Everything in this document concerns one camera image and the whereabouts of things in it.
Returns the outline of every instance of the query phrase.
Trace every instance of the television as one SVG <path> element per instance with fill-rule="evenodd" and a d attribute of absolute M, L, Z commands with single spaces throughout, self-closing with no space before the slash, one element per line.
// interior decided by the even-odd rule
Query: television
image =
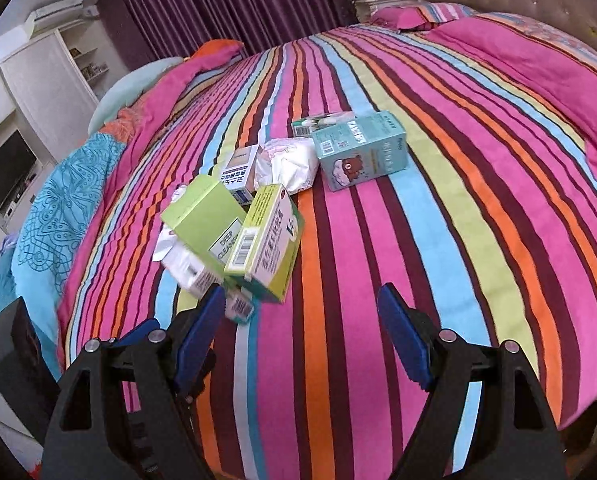
<path fill-rule="evenodd" d="M 35 163 L 36 156 L 16 130 L 0 147 L 0 212 Z"/>

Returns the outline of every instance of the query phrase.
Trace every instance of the nightstand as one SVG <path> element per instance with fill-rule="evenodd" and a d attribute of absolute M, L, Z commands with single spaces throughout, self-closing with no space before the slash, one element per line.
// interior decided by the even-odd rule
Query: nightstand
<path fill-rule="evenodd" d="M 378 9 L 385 7 L 406 7 L 415 5 L 419 0 L 356 0 L 356 17 L 360 23 L 366 22 Z"/>

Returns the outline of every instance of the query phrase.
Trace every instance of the blue gripper pad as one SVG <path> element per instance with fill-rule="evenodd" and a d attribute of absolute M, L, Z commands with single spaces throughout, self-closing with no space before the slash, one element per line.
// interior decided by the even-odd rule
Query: blue gripper pad
<path fill-rule="evenodd" d="M 133 330 L 127 332 L 120 339 L 115 340 L 115 342 L 112 343 L 111 346 L 117 347 L 136 344 L 139 341 L 143 341 L 143 339 L 145 339 L 147 335 L 150 332 L 152 332 L 152 330 L 156 330 L 160 327 L 161 324 L 158 322 L 158 320 L 154 319 L 153 317 L 150 317 L 150 319 L 144 320 L 143 323 L 137 325 Z"/>
<path fill-rule="evenodd" d="M 405 301 L 391 283 L 378 291 L 378 315 L 392 339 L 393 346 L 405 367 L 407 376 L 429 391 L 434 382 L 431 371 L 430 343 L 419 335 L 412 316 L 425 316 L 422 312 L 406 306 Z"/>
<path fill-rule="evenodd" d="M 188 392 L 198 379 L 210 345 L 225 316 L 226 295 L 222 286 L 210 289 L 197 308 L 200 314 L 183 340 L 177 355 L 174 382 L 179 392 Z"/>

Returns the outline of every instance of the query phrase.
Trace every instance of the metal screw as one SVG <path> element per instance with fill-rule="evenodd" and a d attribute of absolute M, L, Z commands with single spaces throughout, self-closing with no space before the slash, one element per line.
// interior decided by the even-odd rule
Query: metal screw
<path fill-rule="evenodd" d="M 85 351 L 91 354 L 92 352 L 96 352 L 100 346 L 101 342 L 98 339 L 90 339 L 87 343 L 85 343 Z"/>
<path fill-rule="evenodd" d="M 440 331 L 438 334 L 445 343 L 453 343 L 456 341 L 456 332 L 447 328 Z"/>
<path fill-rule="evenodd" d="M 150 343 L 160 343 L 162 340 L 165 339 L 167 333 L 162 328 L 157 328 L 156 330 L 152 330 L 147 336 L 147 339 Z"/>
<path fill-rule="evenodd" d="M 505 350 L 511 354 L 517 354 L 520 352 L 520 346 L 516 341 L 505 341 L 504 347 Z"/>

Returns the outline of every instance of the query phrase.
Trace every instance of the striped bedsheet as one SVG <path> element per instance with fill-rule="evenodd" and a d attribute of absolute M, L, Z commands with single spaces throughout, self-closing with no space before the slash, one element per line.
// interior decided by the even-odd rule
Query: striped bedsheet
<path fill-rule="evenodd" d="M 470 342 L 518 341 L 557 423 L 571 422 L 597 396 L 589 125 L 568 119 L 574 104 L 545 97 L 547 83 L 533 85 L 520 61 L 511 77 L 484 46 L 441 34 L 468 20 L 540 49 L 542 66 L 573 64 L 572 77 L 597 80 L 595 53 L 506 15 L 427 34 L 338 28 L 243 60 L 145 153 L 96 226 L 85 272 L 70 276 L 77 293 L 64 298 L 67 364 L 93 336 L 147 317 L 167 325 L 195 306 L 150 259 L 177 186 L 216 171 L 237 146 L 288 136 L 297 118 L 390 110 L 407 129 L 410 167 L 336 193 L 319 177 L 297 197 L 306 228 L 287 301 L 261 305 L 247 326 L 220 327 L 218 364 L 196 406 L 209 464 L 248 479 L 389 476 L 425 394 L 379 325 L 374 294 L 386 282 Z M 478 395 L 474 385 L 454 469 Z"/>

